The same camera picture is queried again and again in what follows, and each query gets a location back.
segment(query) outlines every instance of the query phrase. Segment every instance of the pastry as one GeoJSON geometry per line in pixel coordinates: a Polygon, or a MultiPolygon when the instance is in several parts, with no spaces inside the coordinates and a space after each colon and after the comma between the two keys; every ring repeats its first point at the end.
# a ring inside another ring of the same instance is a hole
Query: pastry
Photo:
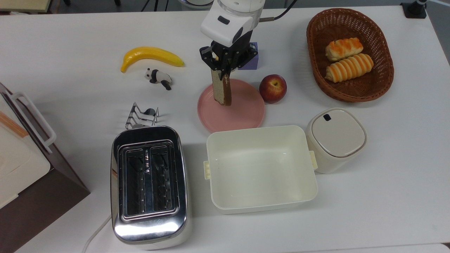
{"type": "Polygon", "coordinates": [[[373,63],[367,54],[357,54],[328,66],[325,78],[332,82],[342,82],[360,77],[372,70],[373,63]]]}
{"type": "Polygon", "coordinates": [[[349,56],[361,53],[363,45],[358,38],[350,38],[332,41],[325,48],[325,56],[328,60],[336,62],[349,56]]]}

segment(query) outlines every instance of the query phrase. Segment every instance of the toast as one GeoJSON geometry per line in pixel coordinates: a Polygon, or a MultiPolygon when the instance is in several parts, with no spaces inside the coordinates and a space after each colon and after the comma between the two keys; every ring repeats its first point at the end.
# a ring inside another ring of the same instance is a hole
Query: toast
{"type": "Polygon", "coordinates": [[[220,71],[211,70],[212,89],[214,93],[214,100],[223,106],[231,105],[231,85],[230,77],[225,74],[220,80],[220,71]]]}

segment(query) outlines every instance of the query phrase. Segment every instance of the red apple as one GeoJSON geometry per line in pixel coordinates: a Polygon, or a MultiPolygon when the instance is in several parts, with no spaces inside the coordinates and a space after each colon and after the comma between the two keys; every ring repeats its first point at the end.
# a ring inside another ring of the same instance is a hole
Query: red apple
{"type": "Polygon", "coordinates": [[[280,101],[286,95],[287,90],[286,81],[280,75],[268,75],[259,85],[262,99],[270,104],[280,101]]]}

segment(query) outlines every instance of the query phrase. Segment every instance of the purple block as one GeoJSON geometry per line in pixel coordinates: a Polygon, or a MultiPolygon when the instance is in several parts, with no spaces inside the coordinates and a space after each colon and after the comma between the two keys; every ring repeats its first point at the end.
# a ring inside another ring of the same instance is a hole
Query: purple block
{"type": "MultiPolygon", "coordinates": [[[[256,50],[258,51],[258,42],[250,42],[250,44],[255,45],[256,50]]],[[[247,64],[245,64],[240,70],[255,70],[258,69],[258,60],[259,54],[257,54],[253,59],[251,59],[247,64]]]]}

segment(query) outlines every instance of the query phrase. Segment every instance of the wicker basket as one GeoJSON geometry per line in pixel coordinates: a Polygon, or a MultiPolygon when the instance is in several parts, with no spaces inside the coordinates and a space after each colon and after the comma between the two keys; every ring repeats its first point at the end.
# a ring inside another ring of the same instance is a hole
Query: wicker basket
{"type": "Polygon", "coordinates": [[[344,102],[365,102],[381,97],[391,87],[394,66],[381,29],[364,14],[352,9],[327,9],[315,15],[306,30],[314,78],[328,96],[344,102]],[[339,39],[357,37],[362,53],[373,60],[372,71],[354,79],[333,83],[324,78],[331,65],[325,47],[339,39]]]}

